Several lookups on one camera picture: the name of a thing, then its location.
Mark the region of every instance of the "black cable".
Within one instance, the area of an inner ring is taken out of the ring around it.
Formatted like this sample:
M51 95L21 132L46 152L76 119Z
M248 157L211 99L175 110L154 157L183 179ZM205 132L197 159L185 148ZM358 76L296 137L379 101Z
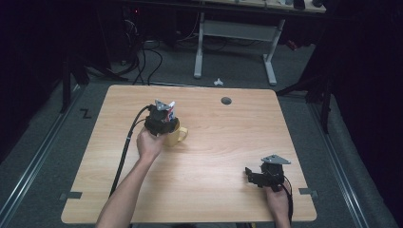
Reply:
M287 180L288 184L290 185L290 192L288 192L287 188L284 186L283 183L281 183L281 187L285 190L285 193L287 194L287 199L288 199L288 219L290 220L290 224L293 219L293 214L294 214L294 202L293 202L293 187L291 186L291 182L287 179L287 177L284 176L284 178Z
M190 31L189 35L187 35L186 37L182 38L181 40L177 40L177 44L178 44L179 42L181 42L181 41L186 41L186 40L189 40L189 39L193 39L193 38L195 38L195 37L198 37L198 35L194 35L194 33L195 33L195 30L196 30L196 27L198 26L198 24L199 24L199 22L200 22L200 21L199 21L200 17L201 17L201 13L198 12L198 15L196 16L195 25L193 26L193 29Z
M227 46L227 44L228 44L228 39L224 37L224 38L221 38L221 39L219 39L219 40L223 40L223 41L224 41L224 43L223 43L223 45L222 45L221 47L212 49L212 48L209 48L209 47L203 45L203 48L205 48L205 49L207 49L207 50L213 50L213 51L219 51L219 50L225 48L225 47Z
M156 53L156 54L158 54L159 56L160 56L160 63L157 65L157 67L150 73L150 75L148 75L148 78L147 78L147 84L150 86L150 79L151 79L151 76L155 73L155 71L157 71L157 69L158 68L160 68L160 66L161 66L161 64L163 63L163 56L159 53L159 52L157 52L157 51L155 51L155 50L153 50L153 49L148 49L149 51L152 51L152 52L154 52L154 53Z
M136 44L132 45L131 49L129 51L129 56L133 55L133 53L136 53L138 49L139 49L138 45L136 45ZM125 74L129 73L130 71L132 71L133 69L135 69L139 64L140 64L140 60L137 57L137 55L135 54L134 59L133 59L133 61L131 61L131 64L130 64L130 66L128 68L123 69L122 71L116 72L114 74L116 74L118 76L125 75ZM87 73L89 73L91 75L94 75L96 77L105 77L106 76L104 73L97 74L97 73L91 72L89 70L87 71Z
M150 108L150 105L145 106L145 107L137 114L136 118L135 118L134 121L133 121L133 124L132 124L131 127L130 127L130 130L128 131L128 134L127 134L127 137L126 137L126 141L125 141L125 147L124 147L124 150L123 150L122 156L121 156L121 161L120 161L120 163L119 163L118 171L116 172L116 176L115 176L115 180L113 181L112 188L110 189L110 194L109 194L109 196L112 196L113 192L115 192L116 187L118 186L119 177L121 176L122 169L123 169L124 164L125 164L125 157L126 157L126 154L127 154L128 146L129 146L129 144L130 144L131 135L133 134L133 129L134 129L134 127L135 127L139 122L141 122L141 121L138 121L138 122L137 122L137 120L139 119L140 115L142 115L142 113L143 113L146 109L148 109L148 108Z
M239 40L239 39L229 39L228 43L231 45L237 45L237 46L243 46L243 47L250 47L252 45L258 45L258 44L262 43L262 41L254 40L254 41L249 41L248 44L243 44L241 42L236 42L234 40Z
M185 48L192 48L192 47L195 47L195 46L198 45L198 41L196 41L196 42L191 42L192 39L194 39L194 38L197 38L197 36L192 37L192 38L189 38L189 39L187 39L187 40L178 41L178 42L177 42L177 45L182 46L182 47L185 47Z
M143 67L142 67L141 69L139 69L139 74L137 75L136 79L134 80L133 85L136 85L137 80L139 80L139 78L142 80L142 83L143 83L143 85L144 85L144 80L143 80L143 77L142 77L142 73L143 73L143 70L144 70L144 68L145 68L145 51L144 51L144 46L142 46L142 54L143 54L143 58L144 58Z

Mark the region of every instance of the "table top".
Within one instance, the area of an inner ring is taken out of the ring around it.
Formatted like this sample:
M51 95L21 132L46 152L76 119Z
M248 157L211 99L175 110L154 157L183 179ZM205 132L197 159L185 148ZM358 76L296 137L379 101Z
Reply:
M294 10L294 11L302 11L302 12L318 12L324 13L326 12L326 8L321 6L320 8L315 7L312 4L312 0L304 0L305 2L305 9L299 10L294 9L294 6L291 5L282 5L279 0L202 0L204 2L210 3L223 3L223 4L230 4L230 5L239 5L245 7L258 7L258 8L270 8L270 9L277 9L277 10Z
M231 104L222 104L228 97ZM155 99L176 102L176 116L189 134L164 147L142 186L132 222L271 221L264 191L249 183L248 167L260 172L260 159L279 155L294 193L293 220L317 217L278 98L269 89L113 85L88 142L86 153L62 214L65 223L95 223L107 201L127 132ZM140 119L148 115L146 111ZM133 138L142 124L136 126ZM130 144L121 180L138 159Z

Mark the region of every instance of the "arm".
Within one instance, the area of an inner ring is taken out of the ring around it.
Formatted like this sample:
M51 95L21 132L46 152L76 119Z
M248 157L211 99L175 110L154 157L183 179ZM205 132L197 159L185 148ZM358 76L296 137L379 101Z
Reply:
M137 137L140 158L106 202L96 227L124 227L130 224L144 178L160 155L166 135L155 137L145 128Z
M290 192L290 185L286 181L284 186ZM273 215L277 228L290 228L290 220L288 219L288 198L284 189L274 192L271 187L264 187L267 196L267 204Z

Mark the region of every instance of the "gray carpet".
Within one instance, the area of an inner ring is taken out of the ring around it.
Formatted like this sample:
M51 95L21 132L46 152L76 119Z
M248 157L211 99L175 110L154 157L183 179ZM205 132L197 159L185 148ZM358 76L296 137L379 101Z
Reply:
M207 48L219 48L220 44ZM204 55L203 75L193 78L195 47L177 46L175 49L160 45L155 48L163 56L163 64L152 76L155 84L170 83L192 86L215 86L220 78L223 87L272 88L274 90L290 86L298 80L310 57L314 46L302 47L292 51L279 46L273 59L273 66L278 77L278 85L270 87L260 55L235 53L228 46L221 51L207 50ZM158 65L160 58L151 51L146 51L144 79ZM122 66L114 65L114 70ZM134 81L138 71L125 75L129 84ZM81 158L86 149L92 127L95 125L106 90L110 85L118 84L104 77L91 77L91 83L82 87L82 95L71 108L65 123L56 136L48 157L37 173L28 192L13 214L8 227L92 227L93 225L67 225L60 220L65 199L69 192ZM13 188L29 165L42 141L59 117L61 92L58 86L50 100L32 118L29 128L14 147L9 157L0 165L0 205L5 205ZM317 209L317 219L313 222L294 222L293 227L355 227L354 219L346 204L335 171L328 155L328 147L323 141L317 119L312 115L312 108L306 104L301 93L279 97L281 109L295 145L308 186L316 191L313 197ZM88 110L90 119L83 118ZM335 100L329 119L330 138L341 160L349 181L354 188L358 201L365 213L369 227L397 227L393 217L384 206L382 198L369 177L365 166L356 154L348 131L338 113ZM234 224L198 224L198 227L230 227ZM161 225L143 225L139 227L159 227ZM259 223L258 227L273 227L272 223Z

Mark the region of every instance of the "yellow mug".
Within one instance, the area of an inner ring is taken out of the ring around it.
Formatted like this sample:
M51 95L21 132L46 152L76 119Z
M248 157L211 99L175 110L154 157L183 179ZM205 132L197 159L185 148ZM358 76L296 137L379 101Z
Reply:
M168 133L168 136L166 136L163 144L167 146L174 146L186 139L187 132L187 128L181 126L181 122L178 120L178 123L175 126L175 130L171 133Z

